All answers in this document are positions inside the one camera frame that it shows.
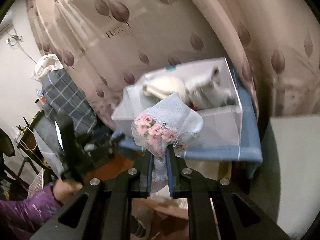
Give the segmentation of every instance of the beige curtain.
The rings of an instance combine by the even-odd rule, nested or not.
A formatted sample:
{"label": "beige curtain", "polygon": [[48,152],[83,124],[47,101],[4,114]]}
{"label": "beige curtain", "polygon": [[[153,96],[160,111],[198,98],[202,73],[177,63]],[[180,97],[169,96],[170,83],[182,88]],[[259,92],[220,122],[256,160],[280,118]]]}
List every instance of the beige curtain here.
{"label": "beige curtain", "polygon": [[320,27],[304,0],[27,0],[27,8],[41,53],[58,55],[112,128],[123,87],[143,73],[223,56],[262,121],[320,112]]}

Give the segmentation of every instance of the wall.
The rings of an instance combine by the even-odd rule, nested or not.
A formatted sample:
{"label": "wall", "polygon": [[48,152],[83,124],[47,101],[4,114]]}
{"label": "wall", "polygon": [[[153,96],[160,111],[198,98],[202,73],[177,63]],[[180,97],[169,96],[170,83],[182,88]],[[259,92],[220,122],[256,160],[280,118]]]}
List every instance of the wall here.
{"label": "wall", "polygon": [[[25,0],[15,1],[12,5],[12,17],[17,34],[23,37],[21,46],[35,61],[38,61],[41,55],[33,38]],[[36,89],[41,89],[41,84],[30,78],[35,63],[17,45],[14,47],[7,45],[6,39],[8,38],[7,33],[0,36],[0,127],[14,141],[16,133],[12,126],[16,127],[18,124],[24,126],[23,117],[30,121],[39,111],[35,101],[37,99]],[[23,159],[17,149],[16,155],[16,157],[5,159],[6,165],[15,173],[18,172]],[[35,173],[29,164],[26,164],[21,177],[27,183],[31,183],[34,176]]]}

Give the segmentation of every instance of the teal sticker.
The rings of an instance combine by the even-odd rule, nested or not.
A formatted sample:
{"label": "teal sticker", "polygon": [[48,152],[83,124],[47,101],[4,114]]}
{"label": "teal sticker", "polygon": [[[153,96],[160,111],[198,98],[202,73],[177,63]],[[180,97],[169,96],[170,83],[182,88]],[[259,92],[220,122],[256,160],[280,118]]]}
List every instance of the teal sticker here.
{"label": "teal sticker", "polygon": [[168,71],[175,70],[175,69],[176,69],[176,66],[166,67],[165,69],[168,70]]}

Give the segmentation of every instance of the gray plaid cloth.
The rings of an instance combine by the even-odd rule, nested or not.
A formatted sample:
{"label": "gray plaid cloth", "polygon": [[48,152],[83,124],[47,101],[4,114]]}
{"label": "gray plaid cloth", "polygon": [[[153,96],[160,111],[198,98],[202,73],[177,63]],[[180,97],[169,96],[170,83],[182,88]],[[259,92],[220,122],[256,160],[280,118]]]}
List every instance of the gray plaid cloth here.
{"label": "gray plaid cloth", "polygon": [[65,69],[49,72],[41,82],[47,118],[54,121],[56,114],[65,113],[72,117],[75,132],[88,133],[92,130],[97,116]]}

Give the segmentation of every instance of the metal screw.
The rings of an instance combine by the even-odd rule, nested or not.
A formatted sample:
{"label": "metal screw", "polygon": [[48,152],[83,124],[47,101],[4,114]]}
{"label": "metal screw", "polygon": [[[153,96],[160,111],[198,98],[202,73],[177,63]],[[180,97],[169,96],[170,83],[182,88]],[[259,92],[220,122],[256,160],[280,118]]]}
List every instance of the metal screw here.
{"label": "metal screw", "polygon": [[130,175],[134,175],[134,174],[136,174],[137,172],[138,172],[138,170],[135,169],[135,168],[128,169],[128,173],[129,173]]}
{"label": "metal screw", "polygon": [[183,174],[186,174],[186,175],[191,174],[191,172],[192,172],[192,169],[190,169],[190,168],[184,168],[184,169],[182,170],[182,173],[183,173]]}
{"label": "metal screw", "polygon": [[223,186],[227,186],[230,184],[230,180],[227,178],[222,178],[222,179],[220,179],[220,184]]}
{"label": "metal screw", "polygon": [[90,180],[90,184],[92,186],[97,186],[100,183],[100,179],[94,178],[92,180]]}

